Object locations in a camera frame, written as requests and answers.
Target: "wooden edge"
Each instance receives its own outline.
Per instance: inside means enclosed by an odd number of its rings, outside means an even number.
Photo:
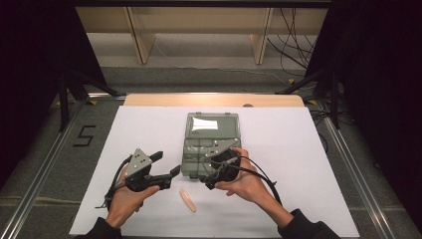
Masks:
[[[124,106],[144,107],[304,107],[295,95],[258,94],[131,94]]]

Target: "person's right hand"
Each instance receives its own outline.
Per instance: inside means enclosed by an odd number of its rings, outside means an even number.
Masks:
[[[247,159],[249,158],[249,153],[246,149],[240,147],[232,148],[233,151],[240,153],[241,155],[241,162],[240,166],[257,171],[256,167],[251,164],[251,162]],[[215,184],[215,188],[221,190],[227,190],[227,195],[231,196],[233,194],[237,194],[238,196],[242,197],[245,200],[255,202],[260,204],[268,197],[273,196],[265,187],[262,179],[256,175],[253,175],[249,172],[239,170],[239,174],[233,181],[220,181]]]

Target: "table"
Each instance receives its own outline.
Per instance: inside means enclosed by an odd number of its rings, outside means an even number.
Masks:
[[[243,108],[246,104],[254,107]],[[295,204],[299,204],[311,221],[324,221],[342,237],[358,237],[314,123],[301,98],[249,94],[128,96],[114,119],[71,234],[86,233],[97,216],[106,215],[106,210],[97,210],[94,206],[102,202],[102,190],[106,191],[107,179],[112,178],[109,175],[114,174],[120,164],[115,159],[121,158],[127,150],[136,145],[146,153],[163,149],[164,156],[152,166],[151,173],[167,173],[165,170],[178,163],[186,113],[197,111],[239,114],[243,145],[250,149],[251,157],[257,158],[255,161],[266,173],[279,181],[277,187],[283,189],[285,207],[293,210],[297,206]],[[308,150],[303,150],[299,146],[301,143],[310,145]],[[277,160],[273,159],[274,154],[278,156]],[[192,214],[177,196],[181,187],[196,203],[196,213]],[[274,222],[255,205],[239,197],[228,200],[224,192],[210,191],[201,183],[180,175],[173,178],[170,189],[160,191],[146,204],[148,206],[142,208],[142,213],[133,215],[122,227],[123,234],[195,238],[278,237]]]

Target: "floor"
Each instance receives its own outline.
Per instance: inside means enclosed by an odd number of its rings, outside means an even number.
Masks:
[[[89,34],[108,85],[120,92],[218,92],[218,93],[273,93],[285,89],[289,80],[299,81],[305,69],[288,58],[282,58],[273,46],[267,45],[264,64],[256,65],[249,37],[246,35],[158,35],[146,65],[137,62],[126,34]],[[300,45],[310,50],[311,44],[298,37]],[[271,41],[282,48],[277,36]],[[304,61],[293,48],[286,53],[295,60]],[[87,87],[91,93],[97,89]],[[306,98],[313,86],[297,92]],[[89,105],[72,102],[73,120],[66,135],[59,134],[60,106],[55,101],[27,157],[20,161],[13,175],[0,192],[0,225],[8,225],[22,198],[31,193],[39,168],[46,159],[53,164],[30,204],[31,210],[18,226],[17,238],[70,238],[69,230],[90,182],[91,175],[102,152],[113,116],[123,104],[119,99],[100,99]],[[322,99],[318,105],[308,104],[315,115],[316,128],[334,175],[345,198],[361,238],[422,238],[406,211],[400,204],[382,171],[373,165],[373,158],[358,127],[349,116],[340,116],[341,130],[331,130],[330,120],[320,118],[320,111],[329,101]],[[346,104],[341,104],[346,111]],[[92,135],[89,146],[80,138],[80,132]],[[339,149],[338,136],[344,138],[349,155]],[[62,144],[51,151],[52,145]],[[365,186],[356,186],[356,168],[350,169],[349,160],[356,164]],[[371,203],[379,206],[386,218],[385,225],[374,222]]]

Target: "gray carpet floor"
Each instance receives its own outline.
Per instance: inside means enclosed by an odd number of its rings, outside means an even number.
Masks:
[[[199,70],[199,69],[133,69],[103,68],[108,85],[119,92],[127,93],[273,93],[286,88],[288,79],[299,81],[280,70],[245,71]],[[89,92],[97,89],[87,87]],[[302,97],[310,96],[312,89],[299,91]],[[64,146],[39,197],[32,207],[18,238],[70,238],[69,231],[78,212],[80,202],[90,183],[102,152],[109,129],[123,101],[101,100],[95,105],[84,105],[67,136]],[[307,105],[310,110],[318,106]],[[340,117],[341,133],[362,170],[388,222],[397,238],[422,238],[403,206],[385,180],[382,171],[373,166],[373,158],[365,140],[353,125],[350,117]],[[93,136],[89,146],[86,138],[78,138],[84,125],[85,134]],[[60,127],[60,107],[52,104],[51,113],[40,130],[28,155],[23,158],[0,192],[0,226],[6,225],[16,209],[20,198],[31,185],[38,168],[43,163]],[[352,218],[361,238],[380,238],[366,211],[350,174],[322,121],[317,131],[326,139],[327,156],[340,189],[344,195]]]

